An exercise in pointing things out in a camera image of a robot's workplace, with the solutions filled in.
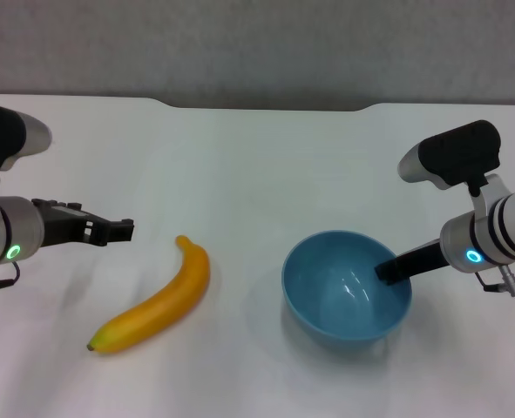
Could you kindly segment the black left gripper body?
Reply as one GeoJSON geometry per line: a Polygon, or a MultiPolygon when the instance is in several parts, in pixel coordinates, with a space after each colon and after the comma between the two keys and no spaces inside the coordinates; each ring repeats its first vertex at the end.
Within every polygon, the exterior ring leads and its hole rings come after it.
{"type": "Polygon", "coordinates": [[[44,222],[41,247],[72,242],[106,246],[109,242],[109,221],[82,211],[79,203],[66,204],[56,200],[33,199],[44,222]]]}

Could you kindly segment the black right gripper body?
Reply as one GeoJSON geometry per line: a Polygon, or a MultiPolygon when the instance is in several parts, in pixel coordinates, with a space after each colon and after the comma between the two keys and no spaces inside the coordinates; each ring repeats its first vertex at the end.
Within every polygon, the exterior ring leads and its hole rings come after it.
{"type": "Polygon", "coordinates": [[[396,258],[397,271],[404,279],[446,266],[448,261],[444,257],[439,239],[432,240],[396,258]]]}

